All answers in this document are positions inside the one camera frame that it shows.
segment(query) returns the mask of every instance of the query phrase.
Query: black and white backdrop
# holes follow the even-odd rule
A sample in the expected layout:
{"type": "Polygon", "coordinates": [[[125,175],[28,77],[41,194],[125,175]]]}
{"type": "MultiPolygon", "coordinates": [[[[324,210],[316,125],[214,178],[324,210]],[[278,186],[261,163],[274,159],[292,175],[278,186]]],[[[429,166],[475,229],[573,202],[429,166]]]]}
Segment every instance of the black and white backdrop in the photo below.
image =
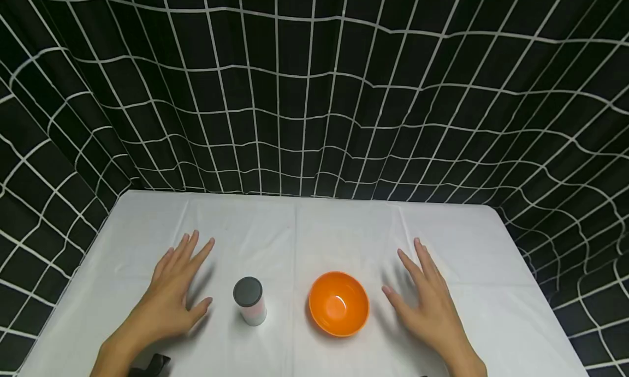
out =
{"type": "Polygon", "coordinates": [[[486,204],[629,376],[628,35],[629,0],[0,0],[0,375],[135,188],[486,204]]]}

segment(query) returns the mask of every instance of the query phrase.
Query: black cap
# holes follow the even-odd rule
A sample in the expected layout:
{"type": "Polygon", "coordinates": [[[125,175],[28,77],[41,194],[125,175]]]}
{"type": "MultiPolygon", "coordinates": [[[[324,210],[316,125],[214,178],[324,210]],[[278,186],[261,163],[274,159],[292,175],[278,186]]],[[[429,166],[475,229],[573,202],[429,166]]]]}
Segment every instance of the black cap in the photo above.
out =
{"type": "Polygon", "coordinates": [[[262,298],[262,285],[260,280],[250,276],[241,278],[234,286],[234,300],[240,307],[256,305],[262,298]]]}

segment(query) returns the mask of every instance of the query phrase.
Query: orange bowl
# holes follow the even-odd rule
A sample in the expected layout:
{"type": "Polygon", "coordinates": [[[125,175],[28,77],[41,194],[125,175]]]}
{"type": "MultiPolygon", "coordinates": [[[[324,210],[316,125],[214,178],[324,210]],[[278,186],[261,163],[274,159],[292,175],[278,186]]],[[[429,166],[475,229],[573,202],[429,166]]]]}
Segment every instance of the orange bowl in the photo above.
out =
{"type": "Polygon", "coordinates": [[[347,273],[324,273],[313,283],[308,308],[314,322],[337,337],[354,335],[367,322],[369,299],[360,283],[347,273]]]}

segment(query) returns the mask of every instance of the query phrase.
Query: white table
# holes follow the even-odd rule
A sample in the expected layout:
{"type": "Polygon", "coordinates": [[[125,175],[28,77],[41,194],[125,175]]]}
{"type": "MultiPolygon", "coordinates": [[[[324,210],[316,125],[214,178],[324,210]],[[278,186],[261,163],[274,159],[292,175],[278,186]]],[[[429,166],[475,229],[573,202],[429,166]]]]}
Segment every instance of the white table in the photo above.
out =
{"type": "Polygon", "coordinates": [[[186,231],[216,245],[191,287],[214,297],[190,337],[150,348],[177,376],[447,376],[407,335],[381,292],[413,293],[397,259],[428,246],[490,376],[587,376],[499,217],[489,207],[384,201],[129,191],[100,232],[33,348],[21,376],[90,373],[100,343],[123,321],[167,248],[186,231]],[[367,290],[371,314],[354,337],[332,339],[306,315],[311,283],[344,271],[367,290]],[[236,281],[260,279],[269,315],[241,320],[236,281]]]}

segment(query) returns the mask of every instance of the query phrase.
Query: hand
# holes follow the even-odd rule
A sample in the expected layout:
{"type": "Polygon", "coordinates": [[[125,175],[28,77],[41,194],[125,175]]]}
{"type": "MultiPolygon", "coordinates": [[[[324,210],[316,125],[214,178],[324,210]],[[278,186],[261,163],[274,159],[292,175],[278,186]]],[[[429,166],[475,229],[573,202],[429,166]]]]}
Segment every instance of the hand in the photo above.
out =
{"type": "Polygon", "coordinates": [[[142,349],[160,339],[185,334],[207,312],[212,298],[186,308],[190,282],[214,247],[214,238],[191,259],[199,240],[194,230],[185,234],[177,249],[170,248],[157,263],[149,288],[128,318],[101,346],[92,370],[96,376],[126,376],[142,349]]]}
{"type": "Polygon", "coordinates": [[[388,286],[382,291],[406,328],[434,348],[446,361],[455,377],[485,377],[485,364],[476,355],[465,335],[463,323],[456,312],[446,281],[436,267],[426,246],[414,239],[415,252],[422,265],[420,269],[402,250],[397,254],[417,287],[419,306],[411,308],[388,286]]]}

